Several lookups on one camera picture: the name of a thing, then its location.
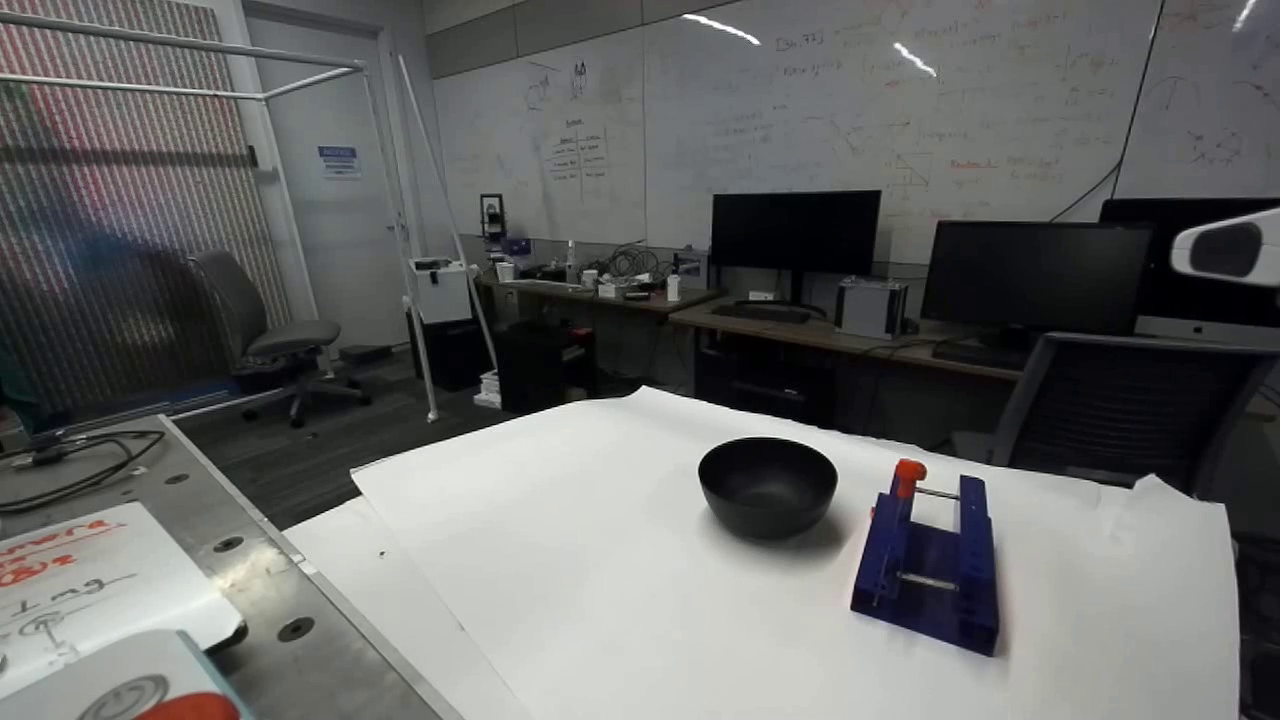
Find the door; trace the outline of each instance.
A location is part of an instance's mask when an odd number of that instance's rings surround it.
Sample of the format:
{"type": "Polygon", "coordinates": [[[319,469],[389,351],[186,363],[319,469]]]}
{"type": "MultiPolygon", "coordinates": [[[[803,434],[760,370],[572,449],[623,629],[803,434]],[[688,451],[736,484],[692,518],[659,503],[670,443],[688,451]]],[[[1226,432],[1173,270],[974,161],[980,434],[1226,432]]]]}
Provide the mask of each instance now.
{"type": "MultiPolygon", "coordinates": [[[[376,37],[249,15],[257,48],[381,65],[376,37]]],[[[266,61],[266,88],[318,74],[309,65],[266,61]]],[[[276,145],[318,289],[340,345],[404,345],[404,245],[366,74],[271,98],[276,145]]]]}

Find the gray carpet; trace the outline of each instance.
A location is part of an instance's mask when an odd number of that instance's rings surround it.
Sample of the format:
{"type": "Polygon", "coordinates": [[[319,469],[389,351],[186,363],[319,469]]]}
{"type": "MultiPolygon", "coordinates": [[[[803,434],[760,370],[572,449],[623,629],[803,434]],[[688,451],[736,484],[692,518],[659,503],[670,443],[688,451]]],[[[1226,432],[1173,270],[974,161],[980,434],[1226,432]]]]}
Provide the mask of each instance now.
{"type": "Polygon", "coordinates": [[[427,425],[425,386],[399,369],[366,377],[366,386],[376,397],[367,407],[318,398],[305,427],[287,427],[283,403],[257,407],[257,418],[233,407],[179,427],[276,528],[292,528],[360,494],[354,469],[505,418],[478,407],[472,390],[441,390],[441,418],[427,425]]]}

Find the keyboard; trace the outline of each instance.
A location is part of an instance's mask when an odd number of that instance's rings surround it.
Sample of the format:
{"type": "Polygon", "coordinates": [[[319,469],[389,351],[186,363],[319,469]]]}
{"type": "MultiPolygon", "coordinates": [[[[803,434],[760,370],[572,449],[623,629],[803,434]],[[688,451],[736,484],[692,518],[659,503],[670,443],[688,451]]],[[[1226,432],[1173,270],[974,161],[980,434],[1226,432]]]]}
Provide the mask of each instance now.
{"type": "Polygon", "coordinates": [[[746,320],[778,320],[778,323],[810,323],[817,311],[803,303],[766,303],[766,299],[736,299],[711,309],[716,316],[746,316],[746,320]]]}
{"type": "Polygon", "coordinates": [[[958,359],[958,363],[1026,369],[1033,351],[999,347],[999,345],[976,345],[976,338],[945,338],[945,345],[933,345],[933,355],[938,359],[958,359]]]}

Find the black bowl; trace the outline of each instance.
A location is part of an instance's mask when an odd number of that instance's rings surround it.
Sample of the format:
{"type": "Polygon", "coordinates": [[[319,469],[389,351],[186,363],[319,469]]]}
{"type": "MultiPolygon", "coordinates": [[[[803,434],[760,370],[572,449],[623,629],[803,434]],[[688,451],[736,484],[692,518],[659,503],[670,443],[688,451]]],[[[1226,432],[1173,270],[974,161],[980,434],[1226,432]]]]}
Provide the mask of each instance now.
{"type": "Polygon", "coordinates": [[[695,474],[722,525],[754,541],[810,530],[835,494],[835,464],[827,455],[773,434],[711,449],[695,474]]]}

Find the black monitor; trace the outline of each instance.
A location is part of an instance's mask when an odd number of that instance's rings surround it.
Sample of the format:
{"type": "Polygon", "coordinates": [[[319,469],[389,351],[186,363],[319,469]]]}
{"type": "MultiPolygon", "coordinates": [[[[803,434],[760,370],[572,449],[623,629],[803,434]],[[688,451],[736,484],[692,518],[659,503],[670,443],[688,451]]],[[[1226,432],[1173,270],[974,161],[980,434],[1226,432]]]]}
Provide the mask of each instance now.
{"type": "Polygon", "coordinates": [[[941,221],[926,316],[990,332],[1134,332],[1149,226],[941,221]]]}
{"type": "Polygon", "coordinates": [[[877,224],[881,192],[716,194],[711,264],[867,276],[877,224]]]}
{"type": "Polygon", "coordinates": [[[1173,241],[1184,226],[1280,208],[1280,194],[1226,194],[1226,198],[1109,198],[1103,224],[1153,226],[1153,251],[1145,264],[1145,293],[1137,303],[1137,326],[1153,334],[1211,334],[1211,338],[1273,338],[1280,332],[1280,303],[1273,289],[1217,284],[1180,276],[1167,264],[1173,241]]]}

